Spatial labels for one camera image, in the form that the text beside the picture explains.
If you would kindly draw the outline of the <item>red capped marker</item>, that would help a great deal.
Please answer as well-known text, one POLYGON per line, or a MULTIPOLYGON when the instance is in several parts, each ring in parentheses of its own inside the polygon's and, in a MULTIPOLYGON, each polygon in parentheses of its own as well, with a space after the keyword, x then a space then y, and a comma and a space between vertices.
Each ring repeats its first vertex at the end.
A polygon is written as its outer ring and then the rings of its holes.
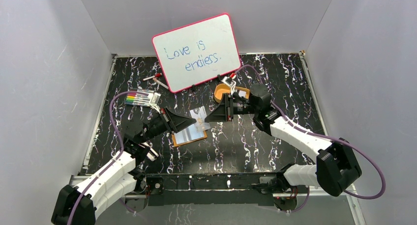
POLYGON ((162 73, 157 73, 155 75, 152 75, 152 76, 149 76, 149 77, 144 78, 143 81, 148 81, 148 80, 151 80, 151 79, 154 79, 154 78, 158 78, 158 77, 161 77, 161 76, 162 76, 162 73))

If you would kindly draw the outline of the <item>striped card in tray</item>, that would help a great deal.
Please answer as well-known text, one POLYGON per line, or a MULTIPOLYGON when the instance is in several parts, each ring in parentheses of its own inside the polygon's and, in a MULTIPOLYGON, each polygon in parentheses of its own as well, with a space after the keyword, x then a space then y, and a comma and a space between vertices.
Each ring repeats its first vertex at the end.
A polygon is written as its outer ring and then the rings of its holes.
POLYGON ((238 89, 236 91, 236 93, 238 94, 239 97, 247 99, 247 97, 246 97, 247 96, 247 91, 246 90, 238 89))

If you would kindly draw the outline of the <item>pink framed whiteboard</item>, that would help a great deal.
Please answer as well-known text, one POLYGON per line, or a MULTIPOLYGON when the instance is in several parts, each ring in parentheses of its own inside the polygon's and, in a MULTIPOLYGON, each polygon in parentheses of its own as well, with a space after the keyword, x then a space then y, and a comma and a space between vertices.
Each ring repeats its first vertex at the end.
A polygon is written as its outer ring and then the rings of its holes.
POLYGON ((241 66, 232 20, 227 13, 155 35, 152 44, 172 93, 241 66))

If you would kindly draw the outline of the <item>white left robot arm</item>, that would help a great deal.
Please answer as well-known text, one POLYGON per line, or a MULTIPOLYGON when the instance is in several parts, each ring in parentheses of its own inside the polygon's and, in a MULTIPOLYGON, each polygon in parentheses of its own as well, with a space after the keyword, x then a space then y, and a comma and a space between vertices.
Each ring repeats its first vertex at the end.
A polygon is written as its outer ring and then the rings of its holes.
POLYGON ((145 191, 145 173, 138 169, 145 159, 154 161, 156 151, 148 141, 165 132, 178 133, 196 123, 196 119, 162 108, 142 128, 127 125, 123 150, 95 174, 75 186, 64 186, 51 217, 54 225, 93 225, 98 217, 125 194, 145 191))

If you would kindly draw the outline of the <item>orange oval tray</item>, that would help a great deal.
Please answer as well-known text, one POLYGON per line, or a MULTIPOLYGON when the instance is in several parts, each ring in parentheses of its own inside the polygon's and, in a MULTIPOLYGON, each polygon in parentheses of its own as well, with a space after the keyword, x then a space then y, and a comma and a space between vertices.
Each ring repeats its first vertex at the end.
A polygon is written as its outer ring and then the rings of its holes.
MULTIPOLYGON (((238 89, 242 89, 242 90, 246 90, 247 91, 247 99, 249 98, 249 94, 250 94, 250 90, 245 88, 245 87, 239 87, 236 86, 236 90, 235 93, 238 89)), ((230 89, 227 85, 225 84, 219 84, 216 86, 215 91, 214 91, 214 99, 217 103, 221 102, 222 96, 224 93, 230 93, 230 89)))

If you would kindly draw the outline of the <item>white marker pen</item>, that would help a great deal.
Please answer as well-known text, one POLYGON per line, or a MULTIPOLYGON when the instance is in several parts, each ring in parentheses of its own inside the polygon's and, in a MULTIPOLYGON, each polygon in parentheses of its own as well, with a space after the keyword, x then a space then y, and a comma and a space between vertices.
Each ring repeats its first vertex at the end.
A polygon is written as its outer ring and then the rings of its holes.
POLYGON ((160 86, 164 87, 165 89, 169 90, 169 87, 166 84, 164 84, 163 82, 161 82, 159 79, 153 78, 153 81, 155 83, 159 84, 160 86))

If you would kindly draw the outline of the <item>pack of coloured markers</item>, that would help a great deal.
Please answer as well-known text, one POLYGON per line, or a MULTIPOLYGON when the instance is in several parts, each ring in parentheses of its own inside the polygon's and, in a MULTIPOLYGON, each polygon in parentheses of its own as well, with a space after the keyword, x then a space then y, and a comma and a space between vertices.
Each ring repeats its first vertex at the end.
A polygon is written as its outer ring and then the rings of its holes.
POLYGON ((153 93, 155 91, 148 89, 132 90, 127 94, 124 102, 127 105, 150 107, 149 102, 153 93))

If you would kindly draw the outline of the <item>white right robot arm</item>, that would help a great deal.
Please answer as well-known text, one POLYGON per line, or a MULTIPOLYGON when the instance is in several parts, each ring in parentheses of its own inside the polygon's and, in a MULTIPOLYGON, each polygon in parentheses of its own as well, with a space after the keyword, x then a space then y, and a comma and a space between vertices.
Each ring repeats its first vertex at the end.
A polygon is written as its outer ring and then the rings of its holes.
POLYGON ((264 84, 254 84, 248 98, 224 93, 220 104, 205 118, 206 122, 228 122, 236 114, 252 114, 259 130, 287 142, 313 160, 312 165, 285 166, 275 179, 267 182, 269 188, 288 193, 296 186, 314 186, 336 197, 362 175, 353 150, 344 141, 327 140, 296 126, 271 99, 264 84))

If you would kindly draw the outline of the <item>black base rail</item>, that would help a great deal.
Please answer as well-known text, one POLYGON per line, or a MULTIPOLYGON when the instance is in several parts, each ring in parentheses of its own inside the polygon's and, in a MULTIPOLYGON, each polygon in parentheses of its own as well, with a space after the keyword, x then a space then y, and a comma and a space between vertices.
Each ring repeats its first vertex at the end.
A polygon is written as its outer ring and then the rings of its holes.
POLYGON ((137 212, 177 204, 255 204, 288 211, 301 204, 306 192, 305 186, 291 186, 276 172, 148 174, 122 200, 137 212))

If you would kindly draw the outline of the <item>orange leather card holder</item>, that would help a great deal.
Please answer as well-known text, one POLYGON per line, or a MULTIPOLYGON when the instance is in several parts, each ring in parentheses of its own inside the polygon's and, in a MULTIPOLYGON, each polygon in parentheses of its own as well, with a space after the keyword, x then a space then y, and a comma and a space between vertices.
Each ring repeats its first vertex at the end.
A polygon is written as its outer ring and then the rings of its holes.
POLYGON ((195 141, 203 140, 207 138, 206 131, 199 131, 196 127, 190 126, 186 129, 172 134, 174 147, 189 144, 195 141))

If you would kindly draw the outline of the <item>small white object on table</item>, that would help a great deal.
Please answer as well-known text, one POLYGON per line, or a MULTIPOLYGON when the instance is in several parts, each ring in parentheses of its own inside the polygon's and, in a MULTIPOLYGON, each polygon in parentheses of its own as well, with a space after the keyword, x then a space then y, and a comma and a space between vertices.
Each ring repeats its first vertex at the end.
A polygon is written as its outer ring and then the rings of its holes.
POLYGON ((146 157, 150 161, 155 161, 157 158, 159 158, 159 154, 157 151, 155 151, 148 143, 143 143, 144 149, 146 150, 146 157))

